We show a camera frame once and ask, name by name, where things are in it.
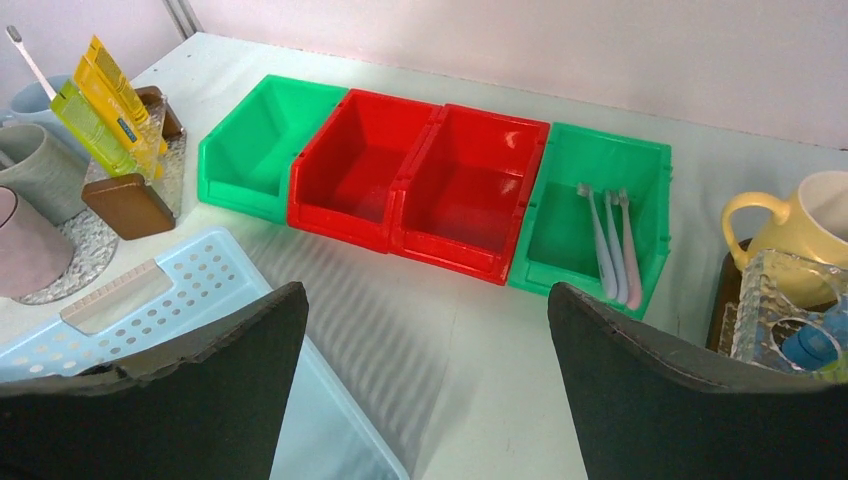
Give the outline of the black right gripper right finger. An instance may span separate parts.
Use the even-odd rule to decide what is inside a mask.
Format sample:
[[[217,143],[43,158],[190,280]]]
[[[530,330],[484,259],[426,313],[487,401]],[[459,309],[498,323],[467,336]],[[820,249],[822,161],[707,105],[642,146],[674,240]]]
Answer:
[[[847,388],[742,363],[565,283],[547,315],[592,479],[843,479]]]

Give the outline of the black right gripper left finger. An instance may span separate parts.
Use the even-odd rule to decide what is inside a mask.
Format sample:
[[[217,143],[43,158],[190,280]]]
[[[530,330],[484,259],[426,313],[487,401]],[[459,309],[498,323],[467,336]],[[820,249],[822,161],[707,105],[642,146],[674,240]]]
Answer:
[[[309,303],[288,283],[70,377],[1,387],[5,479],[266,479]]]

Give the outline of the light blue plastic basket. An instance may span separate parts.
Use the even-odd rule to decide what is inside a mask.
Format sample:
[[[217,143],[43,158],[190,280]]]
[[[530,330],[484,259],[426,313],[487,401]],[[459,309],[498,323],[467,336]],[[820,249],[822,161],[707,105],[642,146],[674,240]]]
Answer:
[[[206,326],[276,289],[228,230],[209,229],[4,346],[1,387],[78,375]],[[402,463],[305,333],[266,479],[406,477]]]

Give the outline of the clear glass rectangular container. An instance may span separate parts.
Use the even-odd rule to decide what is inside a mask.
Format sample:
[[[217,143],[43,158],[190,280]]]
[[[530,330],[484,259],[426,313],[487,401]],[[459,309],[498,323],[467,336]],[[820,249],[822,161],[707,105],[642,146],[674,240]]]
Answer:
[[[807,371],[781,351],[811,315],[847,313],[847,271],[794,254],[763,250],[742,274],[729,357],[774,371],[831,383],[847,382],[847,349],[832,364]]]

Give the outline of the blue toothpaste tube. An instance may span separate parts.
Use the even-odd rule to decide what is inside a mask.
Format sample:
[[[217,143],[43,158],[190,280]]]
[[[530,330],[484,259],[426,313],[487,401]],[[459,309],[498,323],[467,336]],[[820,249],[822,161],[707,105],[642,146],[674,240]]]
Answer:
[[[781,346],[784,356],[807,371],[819,370],[835,362],[847,349],[847,313],[829,310],[811,315],[803,326],[786,338]]]

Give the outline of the green bin with toothbrushes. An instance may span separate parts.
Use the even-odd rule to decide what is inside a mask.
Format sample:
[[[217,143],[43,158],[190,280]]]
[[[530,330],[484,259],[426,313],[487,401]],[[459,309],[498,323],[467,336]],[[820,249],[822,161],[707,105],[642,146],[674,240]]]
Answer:
[[[625,190],[643,288],[640,306],[614,309],[644,317],[670,252],[672,148],[668,144],[565,123],[552,125],[508,275],[511,287],[546,296],[558,282],[605,297],[597,265],[593,218],[622,208],[605,206],[606,192]]]

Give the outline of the yellow ceramic mug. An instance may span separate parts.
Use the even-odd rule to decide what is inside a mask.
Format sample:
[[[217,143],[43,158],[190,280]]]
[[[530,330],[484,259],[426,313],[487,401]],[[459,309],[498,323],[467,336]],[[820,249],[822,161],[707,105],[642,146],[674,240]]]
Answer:
[[[759,207],[771,212],[746,248],[736,238],[733,214]],[[786,200],[765,192],[740,193],[721,214],[721,228],[735,267],[744,271],[767,249],[821,264],[847,267],[847,173],[822,171],[803,179]]]

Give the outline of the pink ceramic mug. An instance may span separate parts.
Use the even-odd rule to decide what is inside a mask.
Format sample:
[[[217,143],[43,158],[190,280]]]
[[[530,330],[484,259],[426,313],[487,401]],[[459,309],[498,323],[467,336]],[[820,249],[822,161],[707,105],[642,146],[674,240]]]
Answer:
[[[57,280],[73,244],[23,197],[1,187],[1,296],[26,296]]]

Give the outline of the green bin with toothpaste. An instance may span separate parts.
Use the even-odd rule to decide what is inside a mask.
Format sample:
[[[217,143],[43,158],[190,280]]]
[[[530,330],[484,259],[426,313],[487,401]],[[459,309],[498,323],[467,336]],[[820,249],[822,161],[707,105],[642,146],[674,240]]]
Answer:
[[[198,200],[285,224],[291,166],[348,91],[265,76],[199,143]]]

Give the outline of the grey ceramic mug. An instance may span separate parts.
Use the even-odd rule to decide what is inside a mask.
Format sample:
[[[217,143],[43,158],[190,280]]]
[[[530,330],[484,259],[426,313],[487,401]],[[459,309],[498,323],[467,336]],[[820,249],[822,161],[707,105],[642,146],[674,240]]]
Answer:
[[[1,184],[60,225],[86,209],[81,199],[87,163],[37,124],[1,129]]]

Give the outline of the red plastic bin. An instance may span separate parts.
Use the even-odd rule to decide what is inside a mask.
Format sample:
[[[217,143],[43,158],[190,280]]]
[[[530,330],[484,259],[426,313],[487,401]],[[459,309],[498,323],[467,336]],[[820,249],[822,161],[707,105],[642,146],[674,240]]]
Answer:
[[[502,285],[550,131],[353,89],[292,164],[287,223]]]

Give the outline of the yellow toothpaste tube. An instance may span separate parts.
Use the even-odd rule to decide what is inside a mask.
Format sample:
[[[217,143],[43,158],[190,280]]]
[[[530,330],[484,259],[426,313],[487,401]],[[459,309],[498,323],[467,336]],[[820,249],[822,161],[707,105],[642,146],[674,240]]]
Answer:
[[[84,58],[123,109],[126,121],[149,143],[155,144],[159,154],[164,154],[167,151],[167,143],[160,134],[154,134],[147,108],[97,35],[92,36]]]
[[[164,174],[159,162],[161,135],[158,124],[141,105],[141,120],[136,120],[130,107],[113,91],[98,67],[82,57],[73,80],[80,92],[117,139],[118,144],[135,163],[135,170],[147,180]]]

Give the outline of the light blue ceramic mug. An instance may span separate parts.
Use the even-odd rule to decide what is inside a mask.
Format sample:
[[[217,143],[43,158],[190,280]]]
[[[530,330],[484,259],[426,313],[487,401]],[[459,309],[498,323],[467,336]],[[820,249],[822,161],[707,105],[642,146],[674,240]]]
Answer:
[[[7,108],[1,109],[2,127],[24,123],[41,125],[84,164],[89,162],[87,150],[50,109],[50,99],[38,81],[24,87],[10,100]]]

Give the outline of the glass jar with brown lid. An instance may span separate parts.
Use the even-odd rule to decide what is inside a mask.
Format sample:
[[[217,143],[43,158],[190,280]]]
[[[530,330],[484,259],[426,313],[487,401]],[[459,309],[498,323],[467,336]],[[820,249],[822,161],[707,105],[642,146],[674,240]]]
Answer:
[[[88,182],[81,199],[123,240],[176,227],[175,215],[140,173]]]

